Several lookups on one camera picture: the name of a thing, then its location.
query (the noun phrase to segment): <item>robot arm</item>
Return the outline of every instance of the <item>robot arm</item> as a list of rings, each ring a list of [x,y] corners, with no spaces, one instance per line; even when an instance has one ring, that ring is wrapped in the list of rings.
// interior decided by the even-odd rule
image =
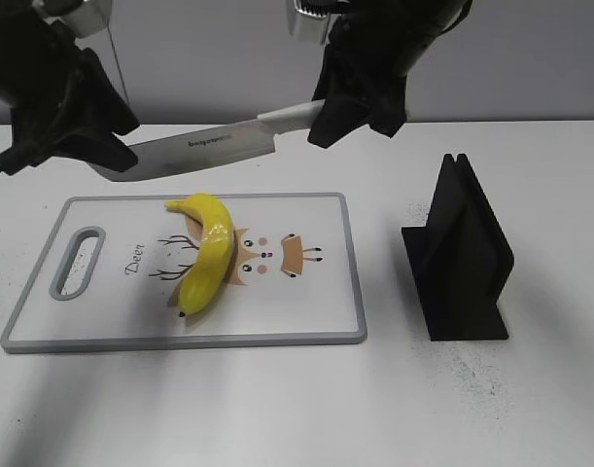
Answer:
[[[314,99],[326,101],[308,140],[323,148],[363,125],[394,136],[406,122],[410,69],[472,7],[472,0],[305,1],[312,12],[343,13],[329,35],[314,92]]]
[[[0,0],[0,98],[12,108],[13,129],[0,172],[13,175],[51,156],[117,171],[136,164],[113,134],[136,129],[136,117],[97,55],[75,45],[77,36],[99,29],[98,6],[106,3]],[[48,24],[44,18],[58,19]]]
[[[137,163],[115,136],[139,126],[97,55],[75,40],[106,27],[112,0],[0,0],[0,98],[12,108],[13,144],[0,172],[51,156],[116,171]],[[328,148],[369,125],[393,136],[406,121],[409,70],[472,0],[289,0],[297,36],[329,34],[314,100],[325,105],[308,140]],[[48,23],[45,18],[56,18]]]

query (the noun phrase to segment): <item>gray cutting board rim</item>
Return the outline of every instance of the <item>gray cutting board rim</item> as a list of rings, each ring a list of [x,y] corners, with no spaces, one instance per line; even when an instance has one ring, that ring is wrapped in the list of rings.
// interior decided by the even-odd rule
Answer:
[[[68,199],[52,229],[46,245],[20,295],[17,305],[2,333],[0,343],[8,353],[60,353],[60,352],[102,352],[102,351],[136,351],[136,350],[170,350],[208,347],[246,347],[276,345],[319,345],[319,344],[355,344],[367,337],[367,326],[362,301],[361,287],[357,272],[353,239],[350,229],[346,199],[341,193],[276,193],[276,194],[227,194],[215,195],[217,198],[337,198],[344,228],[346,254],[353,286],[353,298],[357,320],[356,331],[314,332],[314,333],[281,333],[281,334],[249,334],[249,335],[216,335],[216,336],[179,336],[160,338],[124,338],[124,339],[91,339],[91,340],[57,340],[57,341],[13,341],[10,335],[22,312],[23,305],[31,291],[41,267],[54,243],[65,216],[74,202],[108,201],[108,200],[165,200],[187,198],[189,195],[167,196],[120,196],[120,197],[78,197]]]

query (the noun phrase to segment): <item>white knife handle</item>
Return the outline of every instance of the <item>white knife handle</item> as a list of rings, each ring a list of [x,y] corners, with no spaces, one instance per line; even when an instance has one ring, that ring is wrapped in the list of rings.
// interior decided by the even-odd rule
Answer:
[[[287,107],[274,112],[258,115],[258,120],[271,127],[275,134],[287,133],[298,129],[311,128],[325,105],[324,100],[315,100],[304,104]]]

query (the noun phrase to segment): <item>cutting board handle hole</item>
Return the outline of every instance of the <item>cutting board handle hole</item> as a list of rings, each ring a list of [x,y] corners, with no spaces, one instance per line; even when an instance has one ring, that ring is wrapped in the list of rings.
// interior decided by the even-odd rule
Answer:
[[[65,301],[79,297],[89,286],[106,233],[86,227],[72,235],[51,284],[51,296]]]

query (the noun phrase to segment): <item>deer antler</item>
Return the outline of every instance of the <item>deer antler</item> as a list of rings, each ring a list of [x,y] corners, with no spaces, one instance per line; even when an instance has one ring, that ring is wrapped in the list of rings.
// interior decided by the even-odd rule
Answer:
[[[178,271],[157,269],[157,272],[155,272],[154,274],[149,274],[149,276],[160,277],[160,280],[178,280],[180,277],[186,274],[189,271],[189,269],[192,268],[194,265],[195,263],[193,263],[192,265],[178,265],[179,268],[182,268]]]
[[[195,245],[190,238],[185,235],[172,235],[166,240],[159,240],[162,243],[162,246],[172,245],[174,243],[186,243],[188,246],[183,246],[183,250],[188,250],[194,248],[198,250],[199,247]]]

